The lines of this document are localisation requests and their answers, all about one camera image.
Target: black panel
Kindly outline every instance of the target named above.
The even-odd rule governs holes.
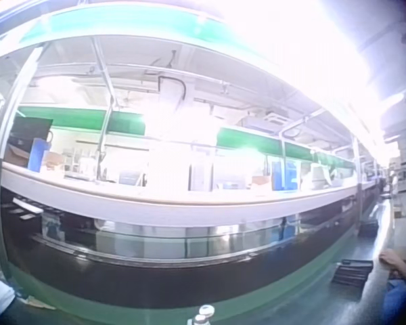
[[[309,218],[310,224],[337,216],[340,219],[312,235],[291,237],[287,243],[257,256],[228,262],[220,260],[218,264],[206,266],[159,268],[89,260],[41,244],[29,236],[39,231],[39,224],[33,222],[32,226],[23,229],[25,221],[9,213],[14,196],[2,188],[3,232],[9,260],[14,265],[71,295],[136,308],[198,306],[267,286],[306,265],[335,243],[352,226],[356,211],[349,209],[342,213],[340,201],[301,214]],[[84,217],[79,220],[75,217],[77,226],[85,224]]]

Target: metal rail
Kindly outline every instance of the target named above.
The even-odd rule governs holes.
[[[5,156],[6,143],[10,135],[15,115],[18,111],[21,99],[30,83],[31,79],[35,75],[39,60],[42,54],[45,52],[45,44],[41,44],[36,47],[27,58],[20,73],[16,77],[14,84],[9,92],[9,98],[5,101],[2,109],[0,109],[0,179],[1,179],[1,165]],[[0,270],[6,279],[11,278],[11,272],[7,262],[7,252],[5,248],[5,242],[3,238],[3,229],[1,224],[0,215]]]
[[[320,114],[323,114],[324,112],[326,112],[326,109],[320,108],[320,109],[312,112],[311,114],[302,117],[300,120],[290,123],[289,125],[285,126],[283,129],[281,129],[280,132],[278,133],[278,137],[281,142],[281,153],[283,155],[283,164],[281,165],[281,186],[283,187],[283,190],[286,189],[286,169],[287,169],[286,141],[284,139],[284,133],[291,129],[294,129],[295,127],[298,127],[299,125],[302,125],[302,124],[308,122],[310,119],[315,118],[316,116],[319,116]]]
[[[102,52],[101,45],[96,37],[91,38],[93,50],[96,56],[97,67],[99,68],[102,78],[106,83],[108,92],[110,93],[110,105],[106,110],[106,114],[104,116],[104,121],[102,123],[101,134],[99,136],[99,142],[97,145],[97,164],[96,164],[96,179],[100,179],[101,177],[101,162],[104,159],[106,154],[105,147],[106,147],[106,133],[108,128],[108,123],[110,122],[110,117],[112,111],[117,107],[117,97],[116,92],[114,91],[113,82],[111,81],[110,75],[108,74],[108,69],[106,66],[104,53]]]

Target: ceiling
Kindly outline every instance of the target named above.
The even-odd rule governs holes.
[[[77,0],[31,1],[42,3],[21,10],[17,16],[0,23],[0,33],[33,19],[42,13],[75,5]],[[90,0],[83,2],[104,2]],[[191,9],[202,9],[210,14],[222,15],[206,2],[191,0],[148,1],[170,3]],[[406,150],[406,7],[395,0],[321,0],[328,16],[355,45],[367,62],[370,73],[369,86],[381,100],[403,92],[405,99],[382,113],[380,124],[385,138],[400,135],[402,151]],[[240,62],[186,45],[154,42],[147,39],[128,38],[118,41],[115,37],[103,37],[102,48],[109,63],[118,101],[122,109],[139,110],[141,103],[156,101],[157,71],[115,66],[115,64],[144,64],[185,70],[212,77],[232,85],[224,89],[219,83],[205,80],[196,81],[196,107],[215,105],[215,114],[230,125],[247,125],[256,118],[264,121],[270,132],[277,133],[302,116],[319,108],[303,94],[280,80],[269,78],[264,73]],[[16,71],[21,67],[27,51],[15,53],[11,58],[0,59],[0,89],[6,93]],[[52,64],[77,62],[80,65],[47,67]],[[75,104],[105,106],[107,91],[99,71],[95,68],[95,56],[88,39],[68,39],[55,42],[41,62],[35,80],[32,82],[24,101],[69,104],[66,87],[54,91],[40,91],[41,77],[66,74],[78,85]],[[288,133],[296,141],[332,149],[350,142],[345,128],[328,113],[310,121],[300,129]]]
[[[145,114],[158,103],[159,76],[192,85],[194,110],[210,110],[225,125],[276,135],[319,106],[287,83],[248,64],[191,45],[141,37],[97,38],[119,109]],[[30,49],[0,58],[0,91],[6,94]],[[41,58],[23,104],[106,108],[109,92],[91,38],[55,41]],[[349,132],[329,113],[286,133],[325,150],[350,143]]]
[[[384,137],[399,135],[406,151],[406,5],[395,0],[323,0],[338,28],[366,60],[369,80],[381,100],[402,92],[405,99],[383,112]]]

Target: green panel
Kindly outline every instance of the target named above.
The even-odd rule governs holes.
[[[38,21],[20,44],[28,46],[81,35],[147,36],[256,54],[222,22],[202,20],[198,13],[184,9],[135,3],[87,6],[53,15],[48,22]]]
[[[21,106],[19,111],[28,117],[49,118],[54,127],[100,131],[105,110],[83,108],[32,107]],[[108,131],[131,135],[144,135],[145,124],[142,115],[128,112],[113,112]]]
[[[102,128],[105,110],[83,108],[21,106],[19,111],[28,117],[50,118],[55,127],[98,130]]]
[[[297,144],[291,144],[286,142],[286,156],[293,159],[301,159],[314,162],[314,157],[311,154],[311,149],[298,146]]]
[[[108,123],[109,132],[144,135],[145,123],[141,114],[113,112]]]
[[[253,148],[264,154],[281,156],[278,139],[227,128],[221,128],[218,132],[217,146],[232,149]]]
[[[50,118],[53,120],[54,127],[94,131],[101,130],[106,113],[105,110],[38,106],[21,106],[19,111],[29,117]],[[144,135],[143,116],[130,112],[113,112],[108,131],[128,135]],[[235,129],[221,128],[217,136],[217,146],[230,149],[254,148],[263,154],[282,156],[281,143],[278,139]],[[312,154],[310,148],[289,142],[286,142],[286,156],[327,166],[355,168],[353,162],[323,152]]]

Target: pipe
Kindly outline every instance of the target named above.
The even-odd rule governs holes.
[[[279,140],[281,142],[281,154],[283,156],[283,163],[281,164],[281,186],[283,190],[286,190],[286,169],[287,169],[287,158],[286,158],[286,141],[284,140],[284,133],[298,127],[299,125],[307,123],[310,119],[319,116],[326,112],[325,108],[320,108],[315,110],[311,114],[308,114],[302,117],[300,120],[290,123],[289,125],[285,126],[283,129],[280,130],[278,133]]]
[[[343,150],[346,150],[346,149],[349,149],[349,148],[352,148],[352,144],[347,144],[347,145],[345,145],[343,147],[335,148],[334,150],[331,151],[331,153],[336,154],[339,151],[343,151]]]
[[[96,56],[97,66],[98,66],[99,70],[101,71],[104,82],[107,85],[108,92],[110,93],[110,96],[113,98],[114,103],[116,104],[117,103],[116,93],[114,91],[113,82],[111,81],[110,75],[108,74],[108,69],[106,66],[106,61],[104,58],[104,53],[102,52],[101,45],[99,44],[99,41],[97,40],[96,37],[92,37],[91,40],[92,40],[92,47],[93,47],[93,50],[94,50],[95,56]]]
[[[106,110],[106,114],[104,116],[104,121],[102,123],[101,134],[99,135],[99,142],[97,144],[96,150],[96,180],[101,178],[101,162],[106,155],[105,147],[106,147],[106,133],[108,128],[108,123],[110,122],[110,117],[112,111],[117,107],[117,97],[114,91],[113,83],[111,81],[110,75],[108,74],[108,69],[106,66],[104,53],[102,52],[101,45],[96,37],[92,37],[92,46],[96,56],[97,67],[101,71],[102,78],[106,83],[108,92],[110,93],[110,105]]]

